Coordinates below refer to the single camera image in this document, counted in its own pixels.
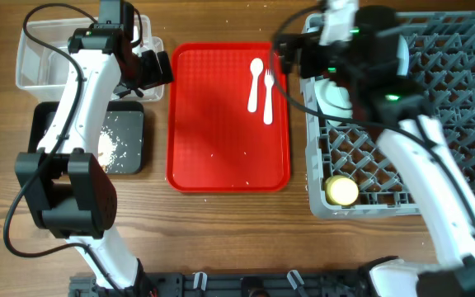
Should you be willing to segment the white plastic fork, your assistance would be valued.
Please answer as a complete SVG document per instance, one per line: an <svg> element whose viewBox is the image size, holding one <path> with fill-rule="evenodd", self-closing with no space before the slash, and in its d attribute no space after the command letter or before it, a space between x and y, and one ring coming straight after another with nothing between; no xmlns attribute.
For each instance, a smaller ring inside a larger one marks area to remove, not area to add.
<svg viewBox="0 0 475 297"><path fill-rule="evenodd" d="M265 125L271 125L273 123L273 102L272 102L272 88L274 86L273 71L266 70L264 76L264 84L266 87L266 99L264 105L263 122Z"/></svg>

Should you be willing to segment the white plastic spoon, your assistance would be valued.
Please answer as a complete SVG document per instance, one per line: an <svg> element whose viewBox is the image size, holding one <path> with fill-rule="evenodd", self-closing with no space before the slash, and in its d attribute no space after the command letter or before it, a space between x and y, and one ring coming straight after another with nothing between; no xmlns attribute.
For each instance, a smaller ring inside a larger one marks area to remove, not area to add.
<svg viewBox="0 0 475 297"><path fill-rule="evenodd" d="M258 81L263 71L263 61L260 58L254 58L250 63L252 74L251 90L247 102L247 110L251 113L256 112L258 102Z"/></svg>

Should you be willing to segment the mint green bowl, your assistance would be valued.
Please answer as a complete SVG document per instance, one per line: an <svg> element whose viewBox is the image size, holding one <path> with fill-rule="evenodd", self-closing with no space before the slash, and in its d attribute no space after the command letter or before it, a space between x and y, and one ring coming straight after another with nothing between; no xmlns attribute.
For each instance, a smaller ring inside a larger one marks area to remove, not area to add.
<svg viewBox="0 0 475 297"><path fill-rule="evenodd" d="M352 118L349 93L344 87L338 87L330 79L321 79L314 83L314 91L317 104L324 115Z"/></svg>

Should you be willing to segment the rice food scraps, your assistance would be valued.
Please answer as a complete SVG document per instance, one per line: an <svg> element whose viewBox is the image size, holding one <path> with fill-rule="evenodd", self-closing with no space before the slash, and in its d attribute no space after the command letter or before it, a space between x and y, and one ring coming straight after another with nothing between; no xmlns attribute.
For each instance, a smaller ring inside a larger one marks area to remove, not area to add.
<svg viewBox="0 0 475 297"><path fill-rule="evenodd" d="M128 161L129 128L125 112L108 112L98 143L98 162L106 173L125 173Z"/></svg>

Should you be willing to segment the yellow plastic cup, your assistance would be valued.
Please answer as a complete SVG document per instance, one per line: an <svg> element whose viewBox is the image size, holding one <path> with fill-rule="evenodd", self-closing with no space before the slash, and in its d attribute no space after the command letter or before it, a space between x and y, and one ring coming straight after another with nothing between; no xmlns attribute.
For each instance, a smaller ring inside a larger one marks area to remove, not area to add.
<svg viewBox="0 0 475 297"><path fill-rule="evenodd" d="M335 175L326 179L325 192L330 204L348 206L356 202L359 188L350 178Z"/></svg>

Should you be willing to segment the light blue plate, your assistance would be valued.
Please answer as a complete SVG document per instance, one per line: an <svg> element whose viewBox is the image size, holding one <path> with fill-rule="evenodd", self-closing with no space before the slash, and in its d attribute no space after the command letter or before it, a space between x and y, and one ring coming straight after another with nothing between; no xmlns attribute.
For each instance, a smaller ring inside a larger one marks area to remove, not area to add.
<svg viewBox="0 0 475 297"><path fill-rule="evenodd" d="M406 77L409 68L409 49L406 39L400 35L398 38L397 58L399 60L397 76Z"/></svg>

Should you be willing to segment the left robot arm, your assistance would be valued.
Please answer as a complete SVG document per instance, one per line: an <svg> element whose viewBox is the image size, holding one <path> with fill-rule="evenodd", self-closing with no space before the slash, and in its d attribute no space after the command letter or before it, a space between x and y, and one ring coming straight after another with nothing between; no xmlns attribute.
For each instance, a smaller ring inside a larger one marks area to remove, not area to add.
<svg viewBox="0 0 475 297"><path fill-rule="evenodd" d="M63 57L68 79L54 119L33 152L15 164L35 225L75 248L96 277L100 296L154 296L157 287L125 245L114 222L117 195L98 162L98 144L115 89L141 94L171 83L168 54L136 54L142 28L126 1L103 1L88 27L76 29Z"/></svg>

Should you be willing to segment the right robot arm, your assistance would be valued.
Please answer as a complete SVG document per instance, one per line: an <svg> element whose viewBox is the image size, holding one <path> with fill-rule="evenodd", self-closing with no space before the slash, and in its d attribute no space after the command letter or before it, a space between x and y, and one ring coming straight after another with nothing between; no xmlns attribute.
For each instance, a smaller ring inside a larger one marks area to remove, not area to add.
<svg viewBox="0 0 475 297"><path fill-rule="evenodd" d="M475 195L423 88L407 76L409 52L391 7L321 1L318 31L272 36L270 61L302 78L324 75L348 90L350 123L379 130L376 144L417 203L437 263L385 257L361 268L375 296L475 296Z"/></svg>

